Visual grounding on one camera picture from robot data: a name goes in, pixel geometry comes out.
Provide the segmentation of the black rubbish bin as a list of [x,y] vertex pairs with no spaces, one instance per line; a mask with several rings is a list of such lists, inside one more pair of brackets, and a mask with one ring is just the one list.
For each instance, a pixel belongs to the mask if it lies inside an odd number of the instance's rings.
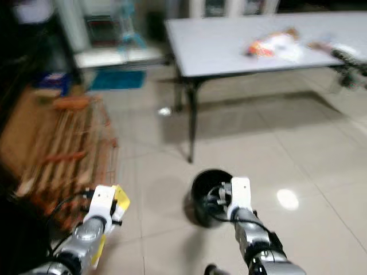
[[220,183],[231,183],[233,176],[220,170],[210,168],[195,176],[190,191],[190,201],[197,224],[204,228],[214,228],[229,220],[227,213],[209,212],[209,191]]

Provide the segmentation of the yellow tag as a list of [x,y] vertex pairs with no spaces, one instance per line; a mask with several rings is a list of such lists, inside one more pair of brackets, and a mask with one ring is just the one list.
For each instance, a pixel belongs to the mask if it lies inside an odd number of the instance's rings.
[[114,186],[115,193],[113,198],[113,212],[111,212],[111,215],[113,218],[121,219],[125,213],[127,212],[129,206],[130,206],[130,199],[128,198],[125,191],[120,186]]

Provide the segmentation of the grey folding table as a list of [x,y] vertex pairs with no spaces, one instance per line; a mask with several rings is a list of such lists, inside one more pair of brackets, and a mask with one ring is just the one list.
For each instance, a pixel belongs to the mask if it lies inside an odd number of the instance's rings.
[[271,31],[294,27],[307,38],[336,36],[367,58],[367,11],[327,11],[249,17],[210,17],[167,20],[167,38],[176,65],[175,102],[180,112],[189,107],[189,154],[194,162],[198,91],[210,80],[255,73],[339,66],[341,61],[309,48],[296,62],[246,57],[247,47]]

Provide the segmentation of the blue floor mat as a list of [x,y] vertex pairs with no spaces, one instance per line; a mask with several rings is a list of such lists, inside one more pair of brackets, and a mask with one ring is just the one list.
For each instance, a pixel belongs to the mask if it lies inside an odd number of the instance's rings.
[[139,89],[145,76],[142,70],[101,70],[97,71],[89,90]]

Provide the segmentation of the red white magazine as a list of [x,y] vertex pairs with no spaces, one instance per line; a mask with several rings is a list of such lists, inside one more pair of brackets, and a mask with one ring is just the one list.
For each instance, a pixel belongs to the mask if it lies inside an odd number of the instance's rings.
[[244,52],[246,57],[280,58],[289,62],[298,62],[303,54],[300,34],[294,27],[260,37],[249,44]]

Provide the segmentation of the brown cardboard sheet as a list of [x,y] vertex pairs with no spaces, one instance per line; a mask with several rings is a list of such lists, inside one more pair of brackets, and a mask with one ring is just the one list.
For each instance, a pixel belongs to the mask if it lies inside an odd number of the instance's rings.
[[37,163],[37,139],[50,115],[53,101],[50,93],[27,88],[7,110],[9,115],[1,133],[1,183],[15,186]]

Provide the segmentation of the orange wooden slatted rack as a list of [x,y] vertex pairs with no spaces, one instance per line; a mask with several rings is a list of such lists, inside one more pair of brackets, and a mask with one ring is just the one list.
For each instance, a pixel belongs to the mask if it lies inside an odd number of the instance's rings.
[[73,194],[114,186],[118,147],[102,97],[55,99],[42,110],[29,163],[11,194],[50,213]]

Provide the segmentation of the white low shelf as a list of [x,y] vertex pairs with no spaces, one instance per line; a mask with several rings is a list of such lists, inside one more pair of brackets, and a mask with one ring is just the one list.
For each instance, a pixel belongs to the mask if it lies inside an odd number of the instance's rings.
[[167,47],[150,35],[147,19],[158,15],[163,0],[135,0],[134,26],[147,48],[126,45],[120,52],[120,9],[117,0],[53,0],[62,29],[77,65],[83,69],[104,66],[148,65],[163,62]]

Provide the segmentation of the bubble wrap with brown paper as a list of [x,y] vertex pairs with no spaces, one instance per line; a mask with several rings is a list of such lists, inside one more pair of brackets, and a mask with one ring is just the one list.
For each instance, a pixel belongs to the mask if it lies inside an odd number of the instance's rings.
[[332,42],[329,41],[309,42],[309,44],[307,44],[307,47],[312,50],[317,50],[317,52],[324,52],[329,55],[334,55],[334,52],[337,52],[339,50],[334,44],[332,44]]

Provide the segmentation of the white cabinet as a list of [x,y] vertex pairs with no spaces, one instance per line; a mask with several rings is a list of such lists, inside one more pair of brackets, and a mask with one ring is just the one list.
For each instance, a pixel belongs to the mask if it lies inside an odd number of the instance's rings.
[[273,15],[281,0],[187,0],[189,18]]

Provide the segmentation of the blue white box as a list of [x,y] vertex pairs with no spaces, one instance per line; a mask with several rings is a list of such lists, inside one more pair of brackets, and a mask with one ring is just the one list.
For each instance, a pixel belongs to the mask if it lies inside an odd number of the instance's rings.
[[58,96],[67,96],[72,86],[70,73],[47,72],[39,76],[34,86],[38,89],[50,89],[57,92]]

